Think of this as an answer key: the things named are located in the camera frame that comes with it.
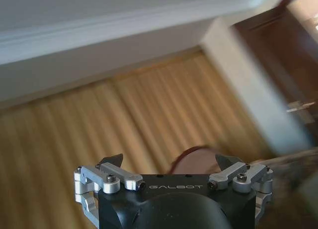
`metal linkage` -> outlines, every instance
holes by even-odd
[[[113,194],[120,190],[120,183],[127,190],[139,190],[145,185],[139,174],[129,173],[110,163],[98,167],[81,166],[74,171],[75,201],[82,205],[85,216],[99,228],[98,208],[92,192],[100,189],[104,193]]]
[[[209,176],[210,187],[216,190],[226,189],[232,181],[233,190],[239,193],[256,191],[255,223],[263,216],[265,205],[272,200],[273,171],[262,164],[246,166],[237,162],[219,173]]]
[[[247,166],[245,163],[236,162],[219,173],[211,174],[209,176],[209,182],[215,185],[216,190],[223,190],[228,187],[228,183],[231,182],[238,173],[244,173],[246,170]]]
[[[265,205],[272,201],[273,193],[256,193],[256,207],[255,207],[255,224],[258,224],[259,219],[265,212]]]
[[[251,165],[246,174],[238,174],[233,178],[233,189],[240,193],[249,193],[252,184],[259,181],[266,174],[266,166],[263,164]]]
[[[111,163],[103,163],[100,165],[100,170],[115,175],[120,179],[120,182],[125,185],[127,190],[137,191],[145,186],[143,177],[140,174],[133,174],[119,168]]]

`ceiling molding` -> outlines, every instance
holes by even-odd
[[[255,7],[262,0],[197,0],[0,32],[0,65]]]

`white wall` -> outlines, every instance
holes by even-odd
[[[0,108],[86,84],[117,68],[195,47],[210,26],[201,20],[0,65]]]
[[[297,13],[299,21],[318,17],[318,0],[293,0],[288,8]]]
[[[196,0],[0,0],[0,32]]]
[[[268,10],[276,7],[280,1],[281,0],[260,0],[259,2],[256,2],[254,4],[253,8],[249,8],[249,9],[239,11],[236,13],[223,15],[222,18],[227,26],[231,26],[231,25],[238,23],[242,20],[251,18],[252,16],[255,16],[257,14],[261,14],[265,11],[268,11]]]

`door handle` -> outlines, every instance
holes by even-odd
[[[287,110],[287,112],[288,113],[296,113],[305,124],[314,123],[315,119],[307,111],[307,109],[315,104],[316,104],[315,101],[308,102],[308,103],[302,103],[300,101],[295,101],[295,102],[288,104],[289,109]]]

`wooden door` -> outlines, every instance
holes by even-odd
[[[318,43],[285,6],[235,25],[289,104],[318,142]]]

